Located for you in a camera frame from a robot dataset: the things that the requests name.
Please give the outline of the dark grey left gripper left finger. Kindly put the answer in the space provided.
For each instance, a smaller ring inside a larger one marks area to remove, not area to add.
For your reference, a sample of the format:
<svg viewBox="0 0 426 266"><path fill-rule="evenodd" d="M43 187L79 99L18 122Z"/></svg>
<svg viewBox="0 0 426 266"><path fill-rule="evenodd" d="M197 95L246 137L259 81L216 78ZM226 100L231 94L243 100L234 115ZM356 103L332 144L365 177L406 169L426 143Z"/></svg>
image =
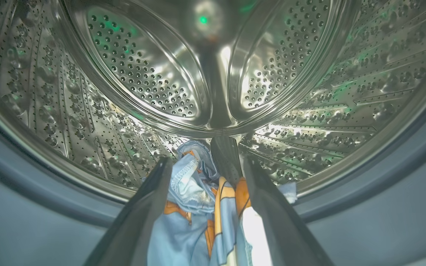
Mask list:
<svg viewBox="0 0 426 266"><path fill-rule="evenodd" d="M86 266L145 266L153 225L167 203L172 160L161 158L136 194L124 205Z"/></svg>

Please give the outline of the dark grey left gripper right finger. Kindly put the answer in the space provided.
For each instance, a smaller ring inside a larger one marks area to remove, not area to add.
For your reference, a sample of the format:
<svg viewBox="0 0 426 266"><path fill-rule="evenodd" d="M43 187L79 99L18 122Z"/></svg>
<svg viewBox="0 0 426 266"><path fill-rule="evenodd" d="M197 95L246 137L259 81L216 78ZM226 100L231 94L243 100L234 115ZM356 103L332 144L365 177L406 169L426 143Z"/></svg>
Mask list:
<svg viewBox="0 0 426 266"><path fill-rule="evenodd" d="M259 161L243 157L252 208L262 218L274 266L333 266L307 225L267 177Z"/></svg>

